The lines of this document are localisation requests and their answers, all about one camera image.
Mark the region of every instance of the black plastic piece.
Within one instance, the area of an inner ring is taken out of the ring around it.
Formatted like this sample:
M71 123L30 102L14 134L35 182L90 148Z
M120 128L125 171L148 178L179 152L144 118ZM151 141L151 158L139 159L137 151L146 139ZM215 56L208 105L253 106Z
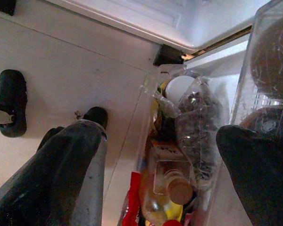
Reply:
M253 226L283 226L283 139L224 126L216 141Z
M104 129L106 129L108 124L108 114L104 108L93 107L83 116L83 119L90 120L98 123Z
M17 0L0 0L0 11L10 16L14 15Z
M161 66L165 64L182 65L183 64L183 59L181 58L182 55L183 55L182 51L179 51L167 45L162 45L155 57L153 65L154 66Z
M10 124L0 124L0 131L7 137L20 137L26 132L25 109L27 104L26 82L19 71L5 70L0 74L0 105L11 106L15 119Z
M48 139L0 188L0 226L69 225L101 136L94 123L77 122Z

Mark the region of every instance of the clear plastic bag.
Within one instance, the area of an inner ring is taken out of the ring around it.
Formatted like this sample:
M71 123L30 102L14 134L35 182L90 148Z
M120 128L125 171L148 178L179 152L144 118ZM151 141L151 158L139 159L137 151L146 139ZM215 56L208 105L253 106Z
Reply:
M181 115L182 112L179 110L179 108L171 100L165 98L159 92L156 91L153 97L156 99L160 110L165 114L166 117L174 119Z
M183 95L179 109L182 114L175 119L178 146L193 165L197 188L209 186L220 161L215 139L224 124L222 105L198 77Z

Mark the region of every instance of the floor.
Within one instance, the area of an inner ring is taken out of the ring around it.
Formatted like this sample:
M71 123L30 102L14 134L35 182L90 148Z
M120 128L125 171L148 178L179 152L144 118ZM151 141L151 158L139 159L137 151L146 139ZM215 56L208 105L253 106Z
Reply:
M0 133L0 186L34 155L50 128L74 122L75 111L102 106L109 115L102 225L117 225L144 139L140 87L157 72L158 49L42 0L18 0L14 17L0 13L0 72L21 71L28 93L26 134ZM210 225L251 225L226 169L223 175Z

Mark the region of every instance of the refrigerator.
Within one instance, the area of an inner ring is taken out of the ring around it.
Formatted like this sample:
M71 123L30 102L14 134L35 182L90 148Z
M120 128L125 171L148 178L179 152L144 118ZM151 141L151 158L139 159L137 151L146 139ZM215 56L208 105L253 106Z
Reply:
M258 88L246 54L281 18L283 0L18 0L13 16L0 12L0 72L16 69L26 79L28 130L17 139L0 134L0 186L47 130L99 105L109 115L102 225L117 225L149 128L151 96L141 87L172 67L152 65L160 45L194 54L256 20L251 34L183 64L226 97L229 123L240 124L259 108L281 105ZM224 164L216 177L204 225L251 225Z

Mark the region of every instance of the yellow object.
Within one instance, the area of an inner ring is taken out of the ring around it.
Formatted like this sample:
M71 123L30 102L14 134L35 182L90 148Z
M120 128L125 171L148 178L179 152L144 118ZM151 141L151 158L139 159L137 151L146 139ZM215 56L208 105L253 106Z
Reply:
M165 213L169 220L176 219L176 217L178 216L176 220L180 222L183 215L183 206L178 205L174 202L170 202L165 206ZM146 220L145 226L151 226L151 223Z
M164 90L167 86L167 84L170 82L169 80L164 81L163 83L161 83L158 87L160 89L160 93L163 95L164 94ZM150 121L150 129L149 129L149 133L151 132L156 132L156 128L155 128L155 121L158 120L159 121L159 116L158 116L158 102L156 101L156 99L153 99L152 103L151 103L151 108L150 108L150 115L151 115L151 121Z

